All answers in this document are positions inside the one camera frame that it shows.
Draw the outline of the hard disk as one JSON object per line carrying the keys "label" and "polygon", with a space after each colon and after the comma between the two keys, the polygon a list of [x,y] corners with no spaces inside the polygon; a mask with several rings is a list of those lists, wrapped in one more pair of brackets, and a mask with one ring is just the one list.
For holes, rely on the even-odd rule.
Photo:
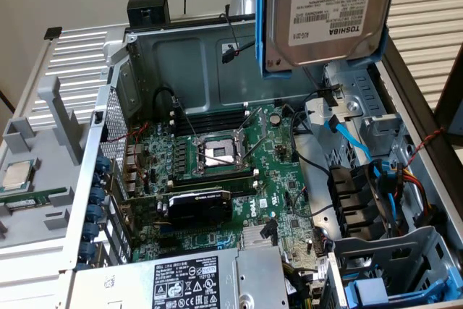
{"label": "hard disk", "polygon": [[255,57],[265,79],[296,68],[381,59],[392,0],[256,0]]}

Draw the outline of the empty blue disk carrier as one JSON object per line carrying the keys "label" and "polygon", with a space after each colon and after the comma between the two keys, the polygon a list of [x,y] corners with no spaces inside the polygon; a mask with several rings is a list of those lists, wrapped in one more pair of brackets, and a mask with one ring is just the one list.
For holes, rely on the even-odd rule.
{"label": "empty blue disk carrier", "polygon": [[349,309],[398,309],[459,300],[463,297],[463,278],[450,267],[445,280],[429,283],[426,289],[400,295],[388,295],[380,279],[350,282],[344,288]]}

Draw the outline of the CPU socket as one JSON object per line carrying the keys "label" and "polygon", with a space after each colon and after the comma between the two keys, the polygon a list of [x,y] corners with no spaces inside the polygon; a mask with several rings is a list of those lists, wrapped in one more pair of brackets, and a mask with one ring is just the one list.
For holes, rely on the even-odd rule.
{"label": "CPU socket", "polygon": [[239,172],[247,169],[244,130],[229,130],[207,133],[192,140],[195,152],[195,168],[193,174],[206,176],[209,174]]}

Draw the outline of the silver socket cover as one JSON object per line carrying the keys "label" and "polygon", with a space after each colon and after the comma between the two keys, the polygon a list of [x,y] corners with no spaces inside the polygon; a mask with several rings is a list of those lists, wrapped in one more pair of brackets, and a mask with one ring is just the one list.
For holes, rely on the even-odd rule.
{"label": "silver socket cover", "polygon": [[261,126],[261,139],[265,140],[268,136],[267,134],[267,121],[266,121],[266,115],[263,112],[263,108],[260,106],[257,109],[254,109],[241,123],[241,125],[234,131],[234,135],[238,136],[243,133],[243,129],[245,128],[246,125],[251,123],[251,121],[254,120],[254,118],[257,118],[257,120],[260,122]]}

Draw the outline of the green RAM stick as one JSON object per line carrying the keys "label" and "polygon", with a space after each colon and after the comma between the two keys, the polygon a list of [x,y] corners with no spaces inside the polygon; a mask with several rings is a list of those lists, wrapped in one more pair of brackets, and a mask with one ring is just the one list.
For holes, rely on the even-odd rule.
{"label": "green RAM stick", "polygon": [[51,190],[18,192],[6,195],[0,195],[0,203],[3,203],[8,209],[16,211],[25,208],[36,208],[38,206],[50,205],[50,195],[66,192],[65,187],[59,187]]}
{"label": "green RAM stick", "polygon": [[175,187],[189,186],[189,185],[201,185],[208,182],[222,182],[236,179],[247,179],[253,178],[252,173],[248,172],[236,172],[231,174],[223,175],[212,175],[207,177],[193,177],[190,179],[174,179],[173,185]]}

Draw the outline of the green motherboard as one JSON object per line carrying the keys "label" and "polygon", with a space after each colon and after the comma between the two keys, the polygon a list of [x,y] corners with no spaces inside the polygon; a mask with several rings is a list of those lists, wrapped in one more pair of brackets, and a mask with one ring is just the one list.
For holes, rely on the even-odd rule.
{"label": "green motherboard", "polygon": [[[178,255],[243,250],[242,230],[262,224],[278,228],[278,245],[283,260],[303,274],[316,275],[316,259],[327,253],[326,238],[315,228],[314,220],[324,208],[310,206],[310,191],[303,171],[307,162],[294,152],[296,136],[306,135],[308,128],[302,115],[293,115],[289,106],[261,106],[266,115],[268,139],[250,158],[250,167],[259,174],[255,195],[232,196],[231,221],[207,227],[173,229],[167,226],[138,226],[127,204],[133,198],[173,195],[166,183],[176,177],[189,178],[195,168],[194,135],[176,136],[168,122],[157,122],[135,130],[127,147],[124,179],[129,197],[122,205],[122,215],[132,233],[132,261],[153,261]],[[272,114],[281,117],[273,127]],[[260,122],[254,118],[244,131],[261,134]]]}

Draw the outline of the black graphics card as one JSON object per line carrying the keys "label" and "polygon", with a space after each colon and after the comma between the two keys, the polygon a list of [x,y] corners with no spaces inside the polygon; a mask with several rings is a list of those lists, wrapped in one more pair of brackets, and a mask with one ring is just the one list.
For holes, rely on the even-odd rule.
{"label": "black graphics card", "polygon": [[218,188],[133,198],[127,204],[138,226],[192,229],[217,226],[233,216],[232,193]]}

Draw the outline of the open PC case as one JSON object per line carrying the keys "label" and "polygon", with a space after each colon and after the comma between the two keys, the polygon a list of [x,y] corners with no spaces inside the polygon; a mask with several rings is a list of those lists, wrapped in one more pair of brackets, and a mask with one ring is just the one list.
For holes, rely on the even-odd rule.
{"label": "open PC case", "polygon": [[[124,179],[127,147],[137,128],[167,122],[181,111],[173,105],[173,96],[188,116],[268,104],[289,106],[293,115],[303,116],[308,133],[296,136],[294,152],[307,162],[303,174],[310,206],[325,210],[314,224],[326,238],[327,256],[335,241],[345,239],[328,190],[329,169],[362,166],[386,229],[380,240],[433,227],[463,274],[463,166],[396,44],[389,41],[376,63],[320,64],[296,69],[288,78],[267,80],[255,60],[253,39],[253,18],[226,14],[213,20],[126,31],[122,54],[104,74],[106,84],[90,121],[69,221],[69,265],[56,309],[68,309],[78,271],[140,263],[131,259],[132,233],[122,215],[129,197]],[[235,42],[239,49],[220,55],[218,41]],[[341,85],[334,92],[338,106],[329,107],[316,91],[335,84]],[[360,137],[362,119],[386,114],[402,118],[400,131],[388,155],[372,157]],[[97,156],[111,160],[104,174],[103,216],[98,222],[100,233],[92,241],[95,257],[79,263]],[[326,279],[314,280],[312,274],[301,273],[280,256],[288,309],[322,309]]]}

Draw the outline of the white case sticker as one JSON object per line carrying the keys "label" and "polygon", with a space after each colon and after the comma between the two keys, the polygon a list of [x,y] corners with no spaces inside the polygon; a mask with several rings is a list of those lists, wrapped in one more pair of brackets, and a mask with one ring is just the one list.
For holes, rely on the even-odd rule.
{"label": "white case sticker", "polygon": [[232,51],[237,51],[239,49],[239,46],[235,42],[231,41],[218,41],[216,44],[216,51],[220,55],[225,54],[230,49]]}

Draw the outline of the black plastic latch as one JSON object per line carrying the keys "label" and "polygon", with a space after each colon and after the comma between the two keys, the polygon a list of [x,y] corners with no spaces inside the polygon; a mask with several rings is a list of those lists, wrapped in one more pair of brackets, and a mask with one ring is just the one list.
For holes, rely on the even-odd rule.
{"label": "black plastic latch", "polygon": [[335,84],[325,88],[317,90],[316,93],[319,98],[323,98],[329,107],[338,106],[338,103],[334,97],[334,92],[341,88],[340,84]]}

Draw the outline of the silver heat sink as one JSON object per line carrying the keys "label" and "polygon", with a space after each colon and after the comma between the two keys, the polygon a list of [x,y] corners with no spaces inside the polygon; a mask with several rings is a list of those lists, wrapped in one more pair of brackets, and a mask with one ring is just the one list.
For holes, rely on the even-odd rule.
{"label": "silver heat sink", "polygon": [[278,245],[278,228],[268,223],[245,227],[242,230],[241,246],[243,250],[251,250]]}

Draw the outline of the silver power supply unit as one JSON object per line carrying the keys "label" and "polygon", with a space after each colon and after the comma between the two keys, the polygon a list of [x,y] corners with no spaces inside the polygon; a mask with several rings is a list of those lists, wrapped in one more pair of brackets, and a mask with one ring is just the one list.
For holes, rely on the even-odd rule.
{"label": "silver power supply unit", "polygon": [[68,309],[288,309],[277,247],[78,271]]}

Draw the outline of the grey parts rack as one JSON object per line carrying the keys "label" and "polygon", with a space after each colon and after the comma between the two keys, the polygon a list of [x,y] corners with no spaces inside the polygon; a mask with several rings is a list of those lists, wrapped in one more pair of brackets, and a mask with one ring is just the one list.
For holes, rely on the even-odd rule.
{"label": "grey parts rack", "polygon": [[0,249],[59,239],[67,231],[89,126],[66,110],[60,85],[59,78],[52,76],[38,84],[38,95],[46,102],[53,125],[34,128],[28,117],[8,121],[0,149],[0,184],[9,164],[34,160],[34,167],[25,189],[0,195],[59,187],[67,191],[50,195],[50,205],[36,208],[13,211],[0,203]]}

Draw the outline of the silver CPU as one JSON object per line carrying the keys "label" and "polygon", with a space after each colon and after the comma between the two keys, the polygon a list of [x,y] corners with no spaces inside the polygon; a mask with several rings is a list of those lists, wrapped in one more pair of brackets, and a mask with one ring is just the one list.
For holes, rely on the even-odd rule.
{"label": "silver CPU", "polygon": [[34,160],[20,161],[8,165],[0,192],[25,189],[33,173]]}

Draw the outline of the black box bracket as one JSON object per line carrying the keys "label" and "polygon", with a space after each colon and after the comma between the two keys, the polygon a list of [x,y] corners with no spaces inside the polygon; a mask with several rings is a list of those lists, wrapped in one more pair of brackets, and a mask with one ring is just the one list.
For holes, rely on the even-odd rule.
{"label": "black box bracket", "polygon": [[171,22],[168,0],[129,0],[127,16],[130,27],[166,25]]}

